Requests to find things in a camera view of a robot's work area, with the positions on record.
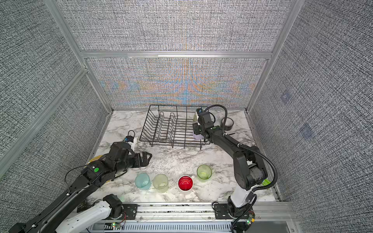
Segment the teal frosted cup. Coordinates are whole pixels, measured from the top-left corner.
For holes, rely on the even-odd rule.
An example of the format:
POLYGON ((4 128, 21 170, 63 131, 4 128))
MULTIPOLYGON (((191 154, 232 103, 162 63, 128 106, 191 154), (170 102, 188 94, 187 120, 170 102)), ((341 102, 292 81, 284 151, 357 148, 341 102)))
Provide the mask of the teal frosted cup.
POLYGON ((151 180, 148 174, 140 173, 135 178, 135 185, 141 190, 148 190, 151 187, 151 180))

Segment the black wire dish rack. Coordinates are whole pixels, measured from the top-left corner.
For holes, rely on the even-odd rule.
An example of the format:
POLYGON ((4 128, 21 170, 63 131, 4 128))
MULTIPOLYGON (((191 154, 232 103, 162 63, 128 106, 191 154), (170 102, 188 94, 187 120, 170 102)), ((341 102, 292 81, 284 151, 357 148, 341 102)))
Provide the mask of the black wire dish rack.
POLYGON ((148 108, 139 140, 151 146, 202 148, 206 139, 193 136, 193 118, 198 106, 155 105, 148 108))

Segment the pale yellow-green frosted cup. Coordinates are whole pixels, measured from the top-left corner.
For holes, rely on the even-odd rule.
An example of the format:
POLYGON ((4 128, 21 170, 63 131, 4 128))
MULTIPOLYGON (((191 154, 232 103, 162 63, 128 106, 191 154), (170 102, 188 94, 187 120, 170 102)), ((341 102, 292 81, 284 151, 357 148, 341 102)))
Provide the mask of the pale yellow-green frosted cup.
POLYGON ((165 174, 158 174, 153 179, 153 187, 160 193, 165 193, 169 189, 169 180, 165 174))

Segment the lilac plastic cup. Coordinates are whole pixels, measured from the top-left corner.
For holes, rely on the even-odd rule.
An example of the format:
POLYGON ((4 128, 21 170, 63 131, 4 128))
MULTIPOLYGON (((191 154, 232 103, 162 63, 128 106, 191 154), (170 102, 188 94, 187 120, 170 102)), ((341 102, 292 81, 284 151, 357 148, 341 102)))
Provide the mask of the lilac plastic cup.
POLYGON ((205 137, 201 134, 196 135, 195 133, 193 133, 192 135, 195 140, 205 140, 205 137))

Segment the tall light green cup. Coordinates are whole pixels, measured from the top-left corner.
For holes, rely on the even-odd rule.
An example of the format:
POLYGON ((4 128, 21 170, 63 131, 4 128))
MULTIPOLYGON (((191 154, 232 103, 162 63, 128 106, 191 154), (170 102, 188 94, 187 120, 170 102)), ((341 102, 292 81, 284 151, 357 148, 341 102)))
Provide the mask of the tall light green cup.
POLYGON ((197 112, 194 113, 194 117, 193 117, 193 124, 195 124, 195 123, 197 125, 200 125, 200 123, 199 123, 199 116, 198 116, 197 112))

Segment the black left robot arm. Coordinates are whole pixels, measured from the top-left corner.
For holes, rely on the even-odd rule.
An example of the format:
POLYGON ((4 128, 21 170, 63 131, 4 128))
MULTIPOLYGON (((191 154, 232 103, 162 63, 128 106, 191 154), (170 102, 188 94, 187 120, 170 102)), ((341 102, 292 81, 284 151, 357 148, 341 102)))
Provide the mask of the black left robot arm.
POLYGON ((135 153, 127 142, 115 142, 110 151, 99 159, 83 166, 80 175, 52 204, 26 223, 16 223, 10 233, 56 233, 66 217, 107 181, 114 181, 116 174, 125 174, 128 169, 149 165, 152 154, 135 153))

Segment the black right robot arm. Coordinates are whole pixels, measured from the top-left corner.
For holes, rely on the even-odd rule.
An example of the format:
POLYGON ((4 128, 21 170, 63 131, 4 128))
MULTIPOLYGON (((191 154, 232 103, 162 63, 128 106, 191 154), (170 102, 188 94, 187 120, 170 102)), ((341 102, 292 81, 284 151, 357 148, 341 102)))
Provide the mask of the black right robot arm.
POLYGON ((193 123, 193 133, 219 146, 233 159, 234 176, 238 186, 228 198, 228 213, 237 218, 252 209, 256 191, 268 189, 277 181, 273 163, 256 146, 247 146, 228 135, 213 123, 193 123))

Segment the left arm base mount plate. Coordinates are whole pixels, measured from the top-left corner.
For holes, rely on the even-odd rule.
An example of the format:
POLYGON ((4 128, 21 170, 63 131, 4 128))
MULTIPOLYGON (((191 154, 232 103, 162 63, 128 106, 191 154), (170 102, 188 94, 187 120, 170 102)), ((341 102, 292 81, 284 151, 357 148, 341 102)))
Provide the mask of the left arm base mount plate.
POLYGON ((111 210, 109 216, 105 220, 135 220, 138 210, 137 204, 122 204, 111 210))

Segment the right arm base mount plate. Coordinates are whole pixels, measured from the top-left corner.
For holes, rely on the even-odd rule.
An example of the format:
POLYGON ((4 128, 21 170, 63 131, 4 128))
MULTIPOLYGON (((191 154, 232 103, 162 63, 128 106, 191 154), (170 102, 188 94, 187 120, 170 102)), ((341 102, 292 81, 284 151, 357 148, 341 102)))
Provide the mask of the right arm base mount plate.
POLYGON ((214 210, 215 219, 217 220, 227 220, 233 219, 233 217, 229 214, 228 205, 226 203, 214 203, 212 205, 214 210))

